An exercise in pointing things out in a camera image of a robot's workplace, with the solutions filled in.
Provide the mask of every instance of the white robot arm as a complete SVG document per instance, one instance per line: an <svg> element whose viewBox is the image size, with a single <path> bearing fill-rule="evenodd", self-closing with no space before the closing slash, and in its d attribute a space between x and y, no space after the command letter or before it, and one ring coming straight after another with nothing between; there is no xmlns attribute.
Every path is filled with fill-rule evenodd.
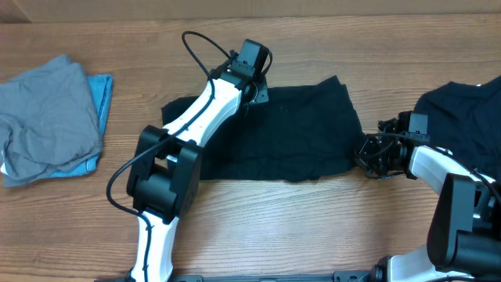
<svg viewBox="0 0 501 282"><path fill-rule="evenodd" d="M196 195L203 148L226 119L261 96L260 85L265 83L268 68L261 71L268 54L271 63L269 50L247 39L240 54L211 72L212 81L184 114L164 128L148 126L141 133L135 155L144 157L132 165L127 193L151 229L139 219L137 260L122 281L172 279L175 231ZM423 115L400 113L398 120L381 121L379 128L382 133L369 137L355 160L371 178L386 178L391 175L389 171L399 169L399 174L424 180L440 195L427 245L406 255L383 258L370 272L335 272L321 281L423 282L501 275L500 203L493 200L494 196L501 197L491 186L497 185L494 179L472 174L450 152L426 146L427 117ZM175 166L161 167L154 163L155 158L167 158ZM289 281L278 277L272 280ZM317 281L308 277L291 281L313 280Z"/></svg>
<svg viewBox="0 0 501 282"><path fill-rule="evenodd" d="M148 230L146 222L139 219L137 259L127 281L143 282L147 278L147 282L166 282L171 277L175 231L198 189L202 149L226 119L244 105L258 103L258 93L260 101L266 101L262 97L267 96L264 75L268 68L262 69L269 54L266 47L247 39L240 53L211 72L211 81L188 110L162 129L148 126L141 133L136 156L169 135L175 134L175 138L132 165L127 192L134 197L134 208L152 228ZM175 167L154 164L155 157L167 158ZM146 250L149 254L145 261Z"/></svg>
<svg viewBox="0 0 501 282"><path fill-rule="evenodd" d="M209 107L190 125L189 130L181 132L177 138L189 142L193 140L197 146L204 147L207 141L212 137L216 129L223 121L234 115L239 107L242 98L242 91L235 88L235 85L221 78L214 80L215 95L214 100ZM208 82L207 87L193 105L175 121L164 126L169 132L178 131L186 121L190 120L207 103L211 95L211 85ZM168 155L170 161L177 161L177 157ZM165 282L172 275L172 246L174 244L175 231L179 222L178 216L175 216L170 223L164 223L159 215L149 211L143 214L150 220L153 226L151 230L151 248L148 255L148 277L149 282ZM146 224L142 219L139 220L139 243L135 266L132 269L131 277L135 282L143 282L143 262L146 250L146 240L148 237Z"/></svg>

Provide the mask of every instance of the blue towel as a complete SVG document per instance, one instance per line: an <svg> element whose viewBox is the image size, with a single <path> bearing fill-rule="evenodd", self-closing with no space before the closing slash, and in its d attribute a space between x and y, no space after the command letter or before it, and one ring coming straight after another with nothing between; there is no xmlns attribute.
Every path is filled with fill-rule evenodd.
<svg viewBox="0 0 501 282"><path fill-rule="evenodd" d="M101 138L104 137L106 122L108 120L108 112L110 111L112 84L113 76L111 74L88 76L88 85L91 89L92 99L97 110L98 126ZM95 171L99 156L100 153L90 157L87 161L82 162L71 170L65 172L54 172L50 175L50 178L87 175L88 173Z"/></svg>

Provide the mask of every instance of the folded gray cloth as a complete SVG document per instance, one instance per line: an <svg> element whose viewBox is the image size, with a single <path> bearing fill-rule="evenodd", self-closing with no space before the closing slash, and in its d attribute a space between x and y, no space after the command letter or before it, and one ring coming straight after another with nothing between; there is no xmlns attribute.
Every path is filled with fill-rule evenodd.
<svg viewBox="0 0 501 282"><path fill-rule="evenodd" d="M66 55L0 85L5 186L72 169L103 149L82 66Z"/></svg>

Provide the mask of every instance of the wooden table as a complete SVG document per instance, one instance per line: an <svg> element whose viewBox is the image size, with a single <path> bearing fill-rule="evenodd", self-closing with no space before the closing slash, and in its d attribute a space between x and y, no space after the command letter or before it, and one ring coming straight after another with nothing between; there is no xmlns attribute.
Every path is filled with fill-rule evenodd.
<svg viewBox="0 0 501 282"><path fill-rule="evenodd" d="M0 281L92 281L124 276L135 261L137 219L106 200L112 173L134 152L160 108L201 93L205 78L181 43L184 30L239 49L245 38L274 55L269 86L337 75L366 132L412 110L448 81L501 74L501 15L344 16L253 20L0 25L0 81L61 53L90 74L114 75L105 150L96 173L0 189ZM213 67L224 59L198 38ZM114 196L131 204L126 177ZM355 168L315 182L201 183L175 242L177 273L204 276L368 269L424 244L438 197L405 177L374 181Z"/></svg>

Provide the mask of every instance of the black fabric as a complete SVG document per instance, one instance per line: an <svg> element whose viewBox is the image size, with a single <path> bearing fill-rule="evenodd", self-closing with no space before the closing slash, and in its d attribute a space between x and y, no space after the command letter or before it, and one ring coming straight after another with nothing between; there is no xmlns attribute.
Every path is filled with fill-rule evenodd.
<svg viewBox="0 0 501 282"><path fill-rule="evenodd" d="M162 108L164 124L197 97ZM348 91L337 77L314 86L269 89L269 102L242 109L225 121L204 150L202 180L300 182L353 168L363 139Z"/></svg>
<svg viewBox="0 0 501 282"><path fill-rule="evenodd" d="M450 82L424 94L430 141L472 168L501 179L501 77L481 86Z"/></svg>

